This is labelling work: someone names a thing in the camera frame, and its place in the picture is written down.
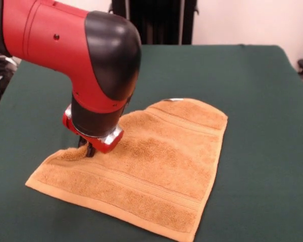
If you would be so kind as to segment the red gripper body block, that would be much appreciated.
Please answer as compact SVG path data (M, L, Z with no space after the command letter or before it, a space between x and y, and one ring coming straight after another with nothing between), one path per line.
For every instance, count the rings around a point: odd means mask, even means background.
M104 154L113 150L124 134L124 131L119 125L116 125L116 127L104 137L93 137L81 133L73 125L71 104L69 104L63 114L63 125L74 134L83 137L85 139L85 144L91 143L95 148L95 151L99 151Z

